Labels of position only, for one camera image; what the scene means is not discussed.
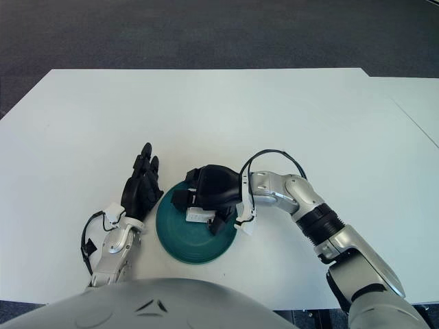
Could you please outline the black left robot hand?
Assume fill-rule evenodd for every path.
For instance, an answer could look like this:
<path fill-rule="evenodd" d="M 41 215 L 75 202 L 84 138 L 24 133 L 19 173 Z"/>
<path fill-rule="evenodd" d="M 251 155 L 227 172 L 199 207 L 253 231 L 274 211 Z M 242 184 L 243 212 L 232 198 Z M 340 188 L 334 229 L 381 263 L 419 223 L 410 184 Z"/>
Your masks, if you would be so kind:
<path fill-rule="evenodd" d="M 126 216 L 144 221 L 147 214 L 163 196 L 158 185 L 159 159 L 152 156 L 152 145 L 146 143 L 133 164 L 121 196 Z"/>

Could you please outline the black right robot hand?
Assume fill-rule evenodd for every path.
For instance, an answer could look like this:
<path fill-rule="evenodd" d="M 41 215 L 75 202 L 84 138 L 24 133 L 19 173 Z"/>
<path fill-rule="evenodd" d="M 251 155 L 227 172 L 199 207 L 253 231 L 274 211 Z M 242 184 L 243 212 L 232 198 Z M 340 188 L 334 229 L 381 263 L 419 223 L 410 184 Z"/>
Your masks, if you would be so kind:
<path fill-rule="evenodd" d="M 185 190 L 172 193 L 174 207 L 180 212 L 191 208 L 212 212 L 213 217 L 207 220 L 209 231 L 212 235 L 221 232 L 241 202 L 239 174 L 222 165 L 208 164 L 188 171 L 184 183 Z"/>

